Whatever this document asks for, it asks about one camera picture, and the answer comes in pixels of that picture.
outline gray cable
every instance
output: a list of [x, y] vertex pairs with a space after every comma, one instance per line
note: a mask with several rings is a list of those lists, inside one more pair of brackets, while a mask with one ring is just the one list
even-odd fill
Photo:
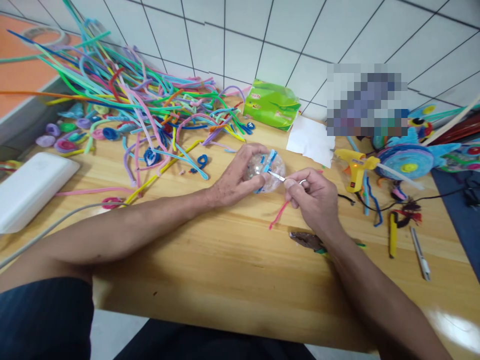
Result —
[[4, 268], [6, 265], [8, 265], [12, 260], [16, 259], [17, 257], [19, 257], [21, 254], [23, 254], [28, 248], [30, 248], [33, 244], [35, 244], [37, 241], [39, 241], [40, 239], [42, 239], [45, 235], [47, 235], [49, 232], [51, 232], [53, 229], [55, 229], [58, 225], [60, 225], [65, 219], [71, 217], [73, 214], [75, 213], [78, 213], [79, 211], [82, 211], [84, 209], [88, 209], [88, 208], [93, 208], [93, 207], [96, 207], [96, 206], [103, 206], [103, 205], [125, 205], [125, 206], [128, 206], [129, 204], [127, 203], [124, 203], [124, 202], [99, 202], [99, 203], [96, 203], [96, 204], [91, 204], [91, 205], [86, 205], [86, 206], [82, 206], [82, 207], [79, 207], [78, 209], [75, 209], [71, 212], [69, 212], [67, 215], [65, 215], [64, 217], [62, 217], [60, 220], [56, 221], [53, 225], [51, 225], [49, 228], [47, 228], [46, 230], [44, 230], [42, 233], [40, 233], [40, 235], [38, 235], [37, 237], [35, 237], [32, 241], [30, 241], [28, 244], [26, 244], [25, 246], [23, 246], [22, 248], [18, 249], [17, 251], [15, 251], [12, 255], [10, 255], [9, 257], [7, 257], [5, 260], [3, 260], [2, 262], [0, 262], [0, 270], [2, 268]]

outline person's left hand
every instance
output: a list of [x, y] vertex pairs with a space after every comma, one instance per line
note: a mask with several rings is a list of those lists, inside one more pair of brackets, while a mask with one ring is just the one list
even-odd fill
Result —
[[238, 203], [248, 194], [265, 184], [262, 175], [244, 181], [244, 173], [255, 154], [268, 154], [268, 149], [259, 143], [244, 144], [236, 153], [230, 165], [215, 184], [208, 189], [208, 199], [215, 207], [227, 207]]

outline pile of pipe cleaners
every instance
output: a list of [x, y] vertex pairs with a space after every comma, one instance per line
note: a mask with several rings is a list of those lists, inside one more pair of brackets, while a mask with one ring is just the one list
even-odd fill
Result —
[[[2, 91], [0, 94], [27, 94], [50, 96], [58, 99], [48, 105], [71, 101], [77, 103], [61, 116], [76, 119], [76, 123], [59, 121], [51, 123], [45, 129], [45, 135], [36, 143], [43, 147], [54, 147], [62, 156], [88, 154], [95, 141], [110, 140], [123, 143], [125, 148], [124, 165], [136, 190], [121, 188], [131, 193], [125, 203], [131, 203], [142, 190], [152, 184], [174, 162], [181, 160], [189, 163], [190, 172], [199, 173], [205, 180], [209, 177], [202, 170], [208, 158], [202, 155], [197, 161], [191, 159], [188, 152], [198, 144], [219, 145], [225, 151], [235, 150], [214, 142], [220, 132], [226, 132], [244, 142], [243, 135], [251, 134], [255, 126], [244, 124], [239, 118], [238, 106], [228, 107], [223, 98], [238, 94], [245, 102], [241, 89], [229, 86], [221, 92], [215, 88], [213, 78], [201, 80], [199, 77], [178, 78], [147, 66], [138, 55], [135, 47], [123, 47], [122, 53], [104, 47], [99, 40], [110, 34], [100, 33], [95, 20], [82, 22], [79, 14], [69, 0], [64, 0], [68, 11], [75, 19], [81, 32], [81, 43], [76, 46], [59, 45], [47, 48], [13, 31], [9, 32], [23, 41], [33, 44], [42, 54], [38, 58], [58, 71], [59, 76], [74, 95], [33, 91]], [[87, 103], [86, 114], [84, 103]], [[105, 123], [116, 122], [109, 127], [98, 128]], [[204, 141], [196, 141], [184, 148], [179, 143], [184, 131], [204, 129]], [[135, 142], [127, 146], [127, 135], [132, 134]], [[78, 144], [86, 142], [83, 149]], [[140, 154], [142, 143], [148, 143], [148, 149]], [[136, 176], [128, 165], [129, 157], [134, 158]], [[140, 172], [156, 169], [156, 174], [142, 184]], [[58, 195], [85, 194], [101, 192], [70, 191]]]

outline white paper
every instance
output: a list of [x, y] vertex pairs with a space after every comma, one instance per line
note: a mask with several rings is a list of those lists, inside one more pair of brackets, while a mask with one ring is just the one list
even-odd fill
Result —
[[335, 136], [327, 135], [327, 127], [298, 115], [290, 129], [286, 149], [300, 153], [330, 169], [335, 148]]

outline wooden table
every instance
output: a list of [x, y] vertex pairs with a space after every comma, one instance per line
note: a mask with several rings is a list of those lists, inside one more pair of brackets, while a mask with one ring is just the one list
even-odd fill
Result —
[[[320, 166], [300, 154], [285, 150], [288, 134], [257, 123], [249, 142], [274, 148], [287, 173]], [[184, 131], [186, 148], [204, 139], [202, 130]], [[241, 143], [223, 134], [217, 139], [235, 149]], [[97, 141], [95, 154], [77, 155], [78, 173], [63, 191], [107, 186], [128, 187], [119, 142]], [[350, 145], [337, 137], [337, 147]], [[233, 155], [219, 146], [198, 146], [191, 154], [207, 154], [199, 174], [176, 163], [137, 203], [162, 196], [177, 196], [207, 188], [222, 174]], [[344, 163], [334, 163], [324, 175], [341, 194], [347, 194]], [[144, 174], [149, 178], [153, 173]], [[373, 193], [380, 205], [391, 202], [387, 185]], [[438, 194], [431, 176], [419, 180], [422, 196]], [[407, 194], [418, 190], [405, 186]], [[332, 264], [323, 256], [297, 245], [288, 232], [308, 229], [300, 211], [287, 207], [281, 220], [268, 230], [284, 203], [283, 188], [254, 195], [236, 206], [213, 211], [155, 241], [128, 259], [99, 266], [94, 279], [94, 302], [101, 309], [173, 322], [253, 334], [299, 343], [370, 352], [373, 343], [347, 302]], [[55, 197], [23, 231], [0, 239], [0, 259], [5, 258], [51, 223], [78, 207], [98, 203], [121, 192]], [[368, 256], [418, 304], [455, 359], [478, 359], [480, 354], [480, 287], [440, 198], [423, 200], [423, 225], [417, 229], [423, 253], [431, 268], [431, 282], [422, 278], [408, 228], [399, 230], [397, 258], [388, 254], [388, 227], [374, 227], [375, 214], [365, 216], [362, 206], [339, 198], [340, 219], [348, 233], [367, 244]], [[75, 214], [58, 229], [105, 211], [92, 208]]]

